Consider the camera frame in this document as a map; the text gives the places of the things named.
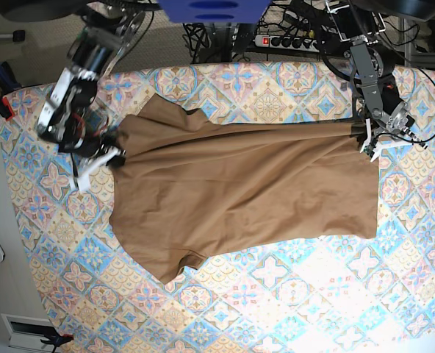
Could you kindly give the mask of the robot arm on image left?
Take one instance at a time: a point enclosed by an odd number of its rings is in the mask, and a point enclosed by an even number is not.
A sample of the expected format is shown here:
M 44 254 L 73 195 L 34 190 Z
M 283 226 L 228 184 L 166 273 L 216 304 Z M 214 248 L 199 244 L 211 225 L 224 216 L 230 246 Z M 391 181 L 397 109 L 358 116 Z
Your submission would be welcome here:
M 125 151 L 107 132 L 108 125 L 89 127 L 85 121 L 98 92 L 98 82 L 133 47 L 133 38 L 147 12 L 156 4 L 104 1 L 104 11 L 85 4 L 75 13 L 85 26 L 68 52 L 53 91 L 46 98 L 36 124 L 37 136 L 57 145 L 60 153 L 80 157 L 83 166 L 72 166 L 68 178 L 72 188 L 85 192 L 90 175 L 104 165 L 122 165 Z

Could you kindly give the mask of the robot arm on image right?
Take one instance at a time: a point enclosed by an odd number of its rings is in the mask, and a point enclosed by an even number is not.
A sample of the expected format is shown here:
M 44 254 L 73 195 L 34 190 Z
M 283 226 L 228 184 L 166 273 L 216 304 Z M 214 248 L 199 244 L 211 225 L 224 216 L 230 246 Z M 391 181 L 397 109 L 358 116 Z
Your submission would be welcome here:
M 384 15 L 427 21 L 435 16 L 435 1 L 326 1 L 325 9 L 340 43 L 348 47 L 344 55 L 352 65 L 349 74 L 327 66 L 350 83 L 353 117 L 366 129 L 359 151 L 376 160 L 386 149 L 408 145 L 427 149 L 428 141 L 411 129 L 415 120 L 393 75 L 395 60 L 402 54 L 393 44 L 380 41 L 386 29 Z

